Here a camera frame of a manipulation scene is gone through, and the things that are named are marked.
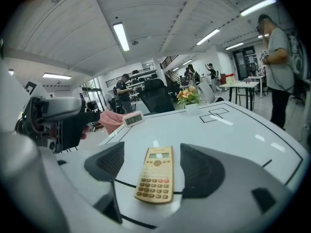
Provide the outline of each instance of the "white ceiling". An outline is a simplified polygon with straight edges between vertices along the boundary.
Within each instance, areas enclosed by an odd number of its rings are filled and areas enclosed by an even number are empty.
[[[4,33],[9,57],[38,61],[92,76],[153,57],[205,52],[257,38],[257,18],[267,13],[292,28],[280,4],[246,17],[261,0],[36,0],[22,5]],[[113,24],[122,22],[130,51],[122,51]],[[196,43],[215,28],[209,42]]]

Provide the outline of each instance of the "gray t-shirt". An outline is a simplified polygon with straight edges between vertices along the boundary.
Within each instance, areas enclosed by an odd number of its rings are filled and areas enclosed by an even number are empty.
[[[280,28],[275,28],[269,39],[268,53],[274,53],[278,49],[285,49],[291,54],[291,47],[287,35]],[[294,89],[294,73],[290,68],[289,61],[283,64],[270,64],[266,68],[268,87],[293,92]]]

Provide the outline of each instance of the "black pants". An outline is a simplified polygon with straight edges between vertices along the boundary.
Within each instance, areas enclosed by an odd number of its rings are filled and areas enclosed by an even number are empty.
[[[286,106],[290,93],[280,90],[272,90],[272,116],[271,122],[283,129],[286,117]]]

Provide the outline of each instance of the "pink cloth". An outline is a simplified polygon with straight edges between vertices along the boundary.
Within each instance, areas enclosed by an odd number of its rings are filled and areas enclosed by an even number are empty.
[[[123,124],[122,119],[124,116],[125,115],[105,110],[103,113],[101,113],[101,117],[98,122],[106,128],[108,134],[111,134]]]

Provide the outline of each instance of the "doorway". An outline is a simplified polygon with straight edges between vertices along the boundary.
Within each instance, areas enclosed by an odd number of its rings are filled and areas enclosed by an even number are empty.
[[[233,57],[237,65],[239,80],[255,76],[259,66],[253,46],[234,51]]]

